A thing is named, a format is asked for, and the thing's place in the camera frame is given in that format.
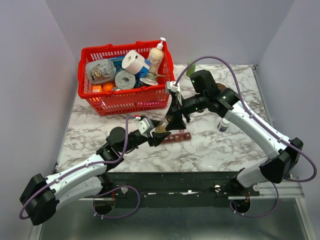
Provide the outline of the clear pill bottle yellow pills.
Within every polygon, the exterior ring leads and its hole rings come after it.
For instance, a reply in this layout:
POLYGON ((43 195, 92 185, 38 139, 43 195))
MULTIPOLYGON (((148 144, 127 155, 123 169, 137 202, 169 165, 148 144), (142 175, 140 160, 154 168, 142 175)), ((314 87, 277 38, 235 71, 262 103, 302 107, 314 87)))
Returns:
POLYGON ((165 133, 166 132, 166 126, 168 123, 172 120, 171 115, 166 115, 163 120, 160 121, 160 123, 155 128, 156 133, 165 133))

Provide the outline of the green lid of bottle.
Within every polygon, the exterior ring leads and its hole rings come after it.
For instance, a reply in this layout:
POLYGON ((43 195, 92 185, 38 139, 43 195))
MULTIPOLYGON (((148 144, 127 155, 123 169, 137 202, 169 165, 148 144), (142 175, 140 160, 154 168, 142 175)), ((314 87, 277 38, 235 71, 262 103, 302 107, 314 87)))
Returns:
POLYGON ((186 76, 189 78, 194 72, 195 72, 195 69, 196 69, 196 64, 191 64, 192 62, 194 61, 194 59, 190 59, 187 64, 190 65, 190 67, 187 69, 186 71, 186 76))

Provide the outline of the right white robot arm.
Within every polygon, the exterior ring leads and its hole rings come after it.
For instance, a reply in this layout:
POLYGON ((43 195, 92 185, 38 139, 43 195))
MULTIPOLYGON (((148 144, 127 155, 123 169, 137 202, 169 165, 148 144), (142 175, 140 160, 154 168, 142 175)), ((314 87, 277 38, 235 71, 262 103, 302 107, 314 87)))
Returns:
POLYGON ((209 110, 233 123, 246 133, 266 154, 267 160, 241 169, 230 183, 230 191, 241 196, 248 187, 270 181, 279 184, 297 164, 303 142, 299 138, 290 139, 281 134, 261 117, 241 103, 239 95, 231 88, 219 90, 208 70, 199 70, 190 76, 196 92, 194 96, 183 98, 179 84, 168 81, 165 91, 171 95, 167 115, 171 120, 166 131, 184 130, 190 122, 190 114, 209 110))

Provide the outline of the red weekly pill organizer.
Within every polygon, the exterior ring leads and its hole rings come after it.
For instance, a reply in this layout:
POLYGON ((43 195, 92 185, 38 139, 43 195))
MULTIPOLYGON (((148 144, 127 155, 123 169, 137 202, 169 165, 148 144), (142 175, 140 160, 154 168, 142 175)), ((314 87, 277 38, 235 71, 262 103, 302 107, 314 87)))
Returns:
POLYGON ((173 134, 168 135, 161 143, 162 144, 175 144, 181 142, 187 142, 192 139, 191 133, 185 130, 178 130, 173 134))

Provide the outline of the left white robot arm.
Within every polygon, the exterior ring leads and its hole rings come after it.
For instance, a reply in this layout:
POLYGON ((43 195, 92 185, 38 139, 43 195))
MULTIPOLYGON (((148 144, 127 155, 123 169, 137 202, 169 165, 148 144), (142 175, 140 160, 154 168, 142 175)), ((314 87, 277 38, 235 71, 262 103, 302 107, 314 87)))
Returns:
POLYGON ((103 174, 117 167, 124 155, 148 143, 157 147, 171 132, 155 132, 159 121, 142 116, 128 116, 124 127, 113 128, 106 143, 96 153, 79 164, 46 177, 34 175, 19 201, 19 218, 30 219, 34 226, 49 220, 61 206, 90 196, 107 197, 111 185, 103 174))

